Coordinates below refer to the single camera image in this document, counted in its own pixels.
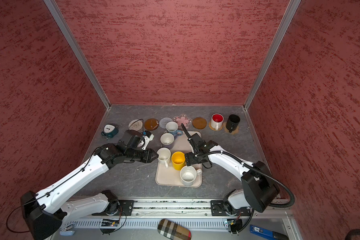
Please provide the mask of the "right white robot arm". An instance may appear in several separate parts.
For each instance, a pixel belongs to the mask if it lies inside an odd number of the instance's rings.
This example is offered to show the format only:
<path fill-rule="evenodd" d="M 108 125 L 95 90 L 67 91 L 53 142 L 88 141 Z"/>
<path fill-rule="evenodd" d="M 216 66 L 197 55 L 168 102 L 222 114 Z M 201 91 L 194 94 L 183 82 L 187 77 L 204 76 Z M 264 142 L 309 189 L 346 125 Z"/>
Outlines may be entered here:
<path fill-rule="evenodd" d="M 241 208 L 252 208 L 262 213 L 279 194 L 280 189 L 262 162 L 248 162 L 227 152 L 213 141 L 188 139 L 192 151 L 185 154 L 186 165 L 211 163 L 224 168 L 242 183 L 241 190 L 225 196 L 223 206 L 232 215 Z"/>

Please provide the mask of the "white patterned round coaster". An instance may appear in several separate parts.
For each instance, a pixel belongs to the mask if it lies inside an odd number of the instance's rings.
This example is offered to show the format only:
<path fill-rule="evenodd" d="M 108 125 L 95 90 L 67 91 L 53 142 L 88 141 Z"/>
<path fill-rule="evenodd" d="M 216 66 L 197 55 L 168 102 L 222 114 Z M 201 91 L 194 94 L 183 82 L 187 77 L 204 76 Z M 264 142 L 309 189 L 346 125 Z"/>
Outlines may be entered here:
<path fill-rule="evenodd" d="M 133 130 L 133 131 L 142 131 L 144 126 L 144 120 L 143 119 L 139 119 L 139 120 L 133 120 L 129 123 L 129 130 Z"/>

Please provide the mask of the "dark glossy brown coaster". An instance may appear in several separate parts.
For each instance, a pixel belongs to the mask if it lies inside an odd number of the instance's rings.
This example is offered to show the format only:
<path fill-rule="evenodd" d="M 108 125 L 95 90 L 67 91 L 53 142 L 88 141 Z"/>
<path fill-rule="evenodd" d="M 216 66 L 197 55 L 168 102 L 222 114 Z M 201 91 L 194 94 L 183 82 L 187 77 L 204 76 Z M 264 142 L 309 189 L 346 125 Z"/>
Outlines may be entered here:
<path fill-rule="evenodd" d="M 148 131 L 154 131 L 159 127 L 159 121 L 157 119 L 151 118 L 147 119 L 144 123 L 144 128 Z"/>

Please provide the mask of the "black mug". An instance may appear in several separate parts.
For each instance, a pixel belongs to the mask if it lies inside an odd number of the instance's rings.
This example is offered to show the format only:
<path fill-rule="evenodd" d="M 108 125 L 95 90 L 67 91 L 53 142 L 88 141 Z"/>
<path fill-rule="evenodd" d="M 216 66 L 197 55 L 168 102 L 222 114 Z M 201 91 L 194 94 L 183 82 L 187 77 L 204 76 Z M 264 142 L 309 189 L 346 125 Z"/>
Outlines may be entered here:
<path fill-rule="evenodd" d="M 226 123 L 226 129 L 229 131 L 229 133 L 232 133 L 235 131 L 240 123 L 241 119 L 237 115 L 230 115 L 228 118 L 228 121 Z"/>

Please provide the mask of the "cork coaster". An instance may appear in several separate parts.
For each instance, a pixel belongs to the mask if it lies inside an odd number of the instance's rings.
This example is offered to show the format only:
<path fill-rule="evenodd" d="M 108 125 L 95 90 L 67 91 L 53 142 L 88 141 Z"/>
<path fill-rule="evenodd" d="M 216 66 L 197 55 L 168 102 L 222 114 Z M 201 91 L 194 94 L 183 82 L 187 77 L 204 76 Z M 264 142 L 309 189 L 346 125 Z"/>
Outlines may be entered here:
<path fill-rule="evenodd" d="M 235 134 L 238 134 L 238 133 L 239 133 L 239 131 L 240 131 L 240 127 L 239 127 L 239 126 L 237 126 L 237 128 L 236 128 L 234 131 L 230 132 L 230 131 L 226 128 L 226 124 L 227 124 L 227 122 L 224 122 L 224 123 L 223 123 L 223 130 L 224 130 L 226 133 L 229 133 L 229 134 L 231 134 L 231 135 L 235 135 Z"/>

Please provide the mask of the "yellow mug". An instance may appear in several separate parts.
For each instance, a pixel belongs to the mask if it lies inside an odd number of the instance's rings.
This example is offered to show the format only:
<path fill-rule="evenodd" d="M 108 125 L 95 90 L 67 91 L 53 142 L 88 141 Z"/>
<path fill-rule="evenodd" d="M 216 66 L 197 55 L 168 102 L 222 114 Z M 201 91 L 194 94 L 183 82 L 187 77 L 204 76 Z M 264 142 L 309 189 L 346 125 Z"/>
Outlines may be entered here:
<path fill-rule="evenodd" d="M 186 166 L 185 154 L 183 152 L 175 152 L 172 154 L 172 165 L 177 171 Z"/>

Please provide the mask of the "white mug front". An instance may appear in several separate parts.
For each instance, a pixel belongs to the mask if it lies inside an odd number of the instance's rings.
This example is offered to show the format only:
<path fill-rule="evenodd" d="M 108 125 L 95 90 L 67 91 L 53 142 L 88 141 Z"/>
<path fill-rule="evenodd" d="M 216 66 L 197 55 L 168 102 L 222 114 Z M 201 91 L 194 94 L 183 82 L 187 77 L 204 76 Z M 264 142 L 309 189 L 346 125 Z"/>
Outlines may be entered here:
<path fill-rule="evenodd" d="M 180 171 L 180 178 L 184 186 L 192 186 L 197 176 L 202 174 L 201 169 L 195 169 L 192 166 L 185 166 Z"/>

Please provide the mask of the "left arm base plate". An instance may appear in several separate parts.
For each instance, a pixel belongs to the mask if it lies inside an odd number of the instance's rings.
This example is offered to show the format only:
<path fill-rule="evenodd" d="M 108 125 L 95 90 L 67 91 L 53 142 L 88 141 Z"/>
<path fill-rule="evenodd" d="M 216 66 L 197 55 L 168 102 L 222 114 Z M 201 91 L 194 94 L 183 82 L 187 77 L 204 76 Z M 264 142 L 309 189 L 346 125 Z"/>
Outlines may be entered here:
<path fill-rule="evenodd" d="M 130 216 L 134 208 L 134 200 L 113 200 L 105 210 L 108 216 Z"/>

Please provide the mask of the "white mug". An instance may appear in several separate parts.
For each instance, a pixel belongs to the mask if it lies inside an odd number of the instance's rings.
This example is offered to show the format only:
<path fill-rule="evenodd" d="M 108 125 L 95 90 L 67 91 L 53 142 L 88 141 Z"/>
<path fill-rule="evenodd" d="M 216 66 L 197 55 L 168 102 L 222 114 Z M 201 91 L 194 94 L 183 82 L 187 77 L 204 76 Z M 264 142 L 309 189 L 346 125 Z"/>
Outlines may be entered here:
<path fill-rule="evenodd" d="M 168 168 L 172 156 L 171 151 L 168 148 L 160 148 L 157 151 L 157 154 L 159 155 L 159 164 L 164 165 L 166 168 Z"/>
<path fill-rule="evenodd" d="M 185 166 L 180 171 L 180 178 L 184 186 L 192 186 L 197 176 L 202 174 L 201 169 L 195 169 L 192 166 Z"/>

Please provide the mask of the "grey round coaster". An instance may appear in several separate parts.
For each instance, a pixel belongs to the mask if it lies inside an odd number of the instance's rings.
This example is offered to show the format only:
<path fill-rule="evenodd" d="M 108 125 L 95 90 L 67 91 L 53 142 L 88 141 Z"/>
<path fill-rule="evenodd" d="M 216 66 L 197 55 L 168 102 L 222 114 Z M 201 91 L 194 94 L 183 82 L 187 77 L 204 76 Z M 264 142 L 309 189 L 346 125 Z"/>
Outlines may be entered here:
<path fill-rule="evenodd" d="M 159 127 L 162 128 L 162 129 L 166 129 L 166 125 L 169 123 L 169 122 L 172 122 L 173 120 L 171 118 L 162 118 L 160 121 L 159 121 Z"/>

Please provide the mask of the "beige serving tray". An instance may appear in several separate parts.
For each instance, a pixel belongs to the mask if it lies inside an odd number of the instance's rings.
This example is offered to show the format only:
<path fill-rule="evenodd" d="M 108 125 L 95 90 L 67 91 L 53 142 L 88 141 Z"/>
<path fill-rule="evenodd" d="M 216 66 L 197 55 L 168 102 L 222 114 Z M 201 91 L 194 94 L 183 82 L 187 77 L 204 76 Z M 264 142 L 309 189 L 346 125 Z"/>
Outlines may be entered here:
<path fill-rule="evenodd" d="M 164 134 L 159 149 L 156 183 L 162 186 L 198 188 L 202 184 L 202 165 L 186 165 L 185 154 L 192 152 L 186 134 L 175 139 Z"/>

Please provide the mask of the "blue floral mug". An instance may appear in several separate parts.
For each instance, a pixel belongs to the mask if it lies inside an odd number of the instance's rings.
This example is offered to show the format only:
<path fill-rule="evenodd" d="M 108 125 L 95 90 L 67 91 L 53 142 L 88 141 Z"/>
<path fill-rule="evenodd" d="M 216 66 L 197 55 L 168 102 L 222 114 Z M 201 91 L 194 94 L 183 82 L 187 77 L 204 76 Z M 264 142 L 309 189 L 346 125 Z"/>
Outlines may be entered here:
<path fill-rule="evenodd" d="M 171 121 L 166 124 L 167 133 L 172 134 L 175 138 L 183 134 L 183 132 L 178 128 L 179 126 L 176 122 Z"/>

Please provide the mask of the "red interior mug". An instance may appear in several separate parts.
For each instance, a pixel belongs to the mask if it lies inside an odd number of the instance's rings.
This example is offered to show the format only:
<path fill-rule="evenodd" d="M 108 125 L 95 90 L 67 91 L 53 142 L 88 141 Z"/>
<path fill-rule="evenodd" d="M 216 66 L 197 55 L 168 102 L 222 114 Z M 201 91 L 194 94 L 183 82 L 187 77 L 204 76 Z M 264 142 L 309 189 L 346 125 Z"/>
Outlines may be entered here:
<path fill-rule="evenodd" d="M 213 114 L 210 122 L 214 128 L 218 129 L 221 125 L 223 125 L 224 116 L 221 114 Z"/>

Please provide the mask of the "lavender mug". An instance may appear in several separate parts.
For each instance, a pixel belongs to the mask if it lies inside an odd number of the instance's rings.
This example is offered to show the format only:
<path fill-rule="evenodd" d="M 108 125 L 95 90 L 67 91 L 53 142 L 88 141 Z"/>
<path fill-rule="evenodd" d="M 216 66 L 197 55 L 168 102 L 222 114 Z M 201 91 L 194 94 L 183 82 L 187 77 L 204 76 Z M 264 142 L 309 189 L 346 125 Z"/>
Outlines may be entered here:
<path fill-rule="evenodd" d="M 171 133 L 164 133 L 160 137 L 160 142 L 162 144 L 162 148 L 172 149 L 175 142 L 175 136 Z"/>

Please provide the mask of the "brown wooden coaster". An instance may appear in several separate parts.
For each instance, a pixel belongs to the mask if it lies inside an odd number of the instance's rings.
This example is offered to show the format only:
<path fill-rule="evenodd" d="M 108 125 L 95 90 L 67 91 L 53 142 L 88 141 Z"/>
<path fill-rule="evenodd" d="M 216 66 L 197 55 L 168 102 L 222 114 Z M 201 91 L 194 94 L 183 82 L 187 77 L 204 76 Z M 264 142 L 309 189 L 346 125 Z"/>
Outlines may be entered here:
<path fill-rule="evenodd" d="M 207 126 L 207 120 L 201 117 L 197 117 L 193 119 L 192 125 L 194 128 L 202 130 Z"/>

